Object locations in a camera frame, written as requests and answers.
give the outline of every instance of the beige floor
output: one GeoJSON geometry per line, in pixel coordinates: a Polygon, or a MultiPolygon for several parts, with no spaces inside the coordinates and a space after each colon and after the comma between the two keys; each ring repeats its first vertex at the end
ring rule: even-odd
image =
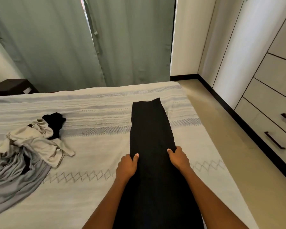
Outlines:
{"type": "Polygon", "coordinates": [[[198,80],[178,81],[260,229],[286,228],[286,178],[198,80]]]}

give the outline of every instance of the person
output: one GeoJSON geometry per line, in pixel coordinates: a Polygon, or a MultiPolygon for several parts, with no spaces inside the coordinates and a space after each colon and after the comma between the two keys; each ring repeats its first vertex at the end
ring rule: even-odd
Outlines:
{"type": "MultiPolygon", "coordinates": [[[[186,179],[208,229],[248,229],[248,227],[200,180],[181,147],[167,150],[170,161],[186,179]]],[[[116,212],[129,179],[137,170],[139,154],[123,156],[116,169],[116,179],[83,229],[112,229],[116,212]]]]}

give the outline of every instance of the striped bedspread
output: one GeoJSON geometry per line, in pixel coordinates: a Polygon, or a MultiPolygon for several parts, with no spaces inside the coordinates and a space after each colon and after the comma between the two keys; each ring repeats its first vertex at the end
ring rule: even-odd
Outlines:
{"type": "Polygon", "coordinates": [[[81,228],[112,185],[120,158],[129,153],[132,103],[157,97],[176,145],[197,175],[250,229],[258,228],[181,86],[163,82],[0,97],[0,142],[8,131],[59,112],[67,119],[61,139],[76,152],[51,169],[28,198],[0,214],[0,229],[81,228]]]}

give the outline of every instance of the hand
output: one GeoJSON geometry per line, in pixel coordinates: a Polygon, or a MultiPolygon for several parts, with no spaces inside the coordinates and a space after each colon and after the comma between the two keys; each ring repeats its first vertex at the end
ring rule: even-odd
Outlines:
{"type": "Polygon", "coordinates": [[[191,169],[190,161],[188,160],[186,154],[182,151],[180,146],[176,146],[175,153],[168,149],[167,152],[170,156],[170,161],[172,164],[179,169],[181,173],[184,173],[186,170],[191,169]]]}
{"type": "Polygon", "coordinates": [[[127,183],[137,170],[138,159],[139,154],[136,154],[133,160],[129,154],[123,156],[116,169],[116,179],[127,183]]]}

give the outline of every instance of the black baseboard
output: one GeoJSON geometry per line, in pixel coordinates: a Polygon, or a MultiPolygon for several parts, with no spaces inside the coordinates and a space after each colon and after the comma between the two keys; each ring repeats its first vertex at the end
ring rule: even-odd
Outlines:
{"type": "Polygon", "coordinates": [[[286,163],[264,142],[259,135],[214,91],[213,88],[199,75],[179,75],[171,76],[175,77],[173,81],[198,79],[202,85],[214,96],[214,98],[221,104],[221,106],[232,116],[232,118],[239,124],[239,126],[248,134],[248,136],[256,143],[256,145],[264,152],[264,154],[275,164],[275,166],[286,177],[286,163]]]}

